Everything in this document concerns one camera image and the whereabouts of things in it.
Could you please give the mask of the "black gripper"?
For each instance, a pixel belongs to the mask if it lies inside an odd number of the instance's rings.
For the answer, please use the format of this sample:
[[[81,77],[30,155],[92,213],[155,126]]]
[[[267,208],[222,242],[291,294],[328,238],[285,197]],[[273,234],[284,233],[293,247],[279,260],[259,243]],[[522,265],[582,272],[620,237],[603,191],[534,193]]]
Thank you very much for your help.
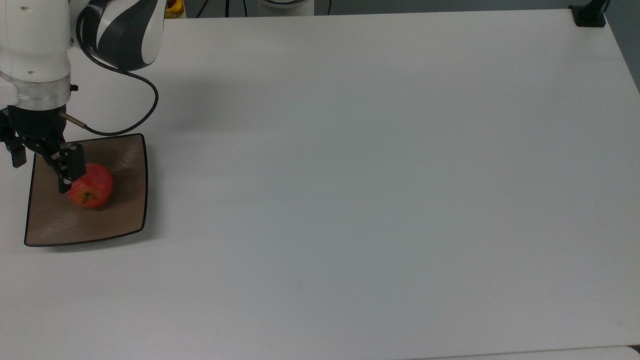
[[[50,166],[57,175],[60,194],[70,191],[73,182],[86,174],[85,149],[80,143],[67,143],[64,137],[66,120],[60,114],[66,105],[45,111],[33,111],[9,105],[1,110],[0,141],[11,156],[12,167],[26,163],[26,147],[38,142],[53,153]]]

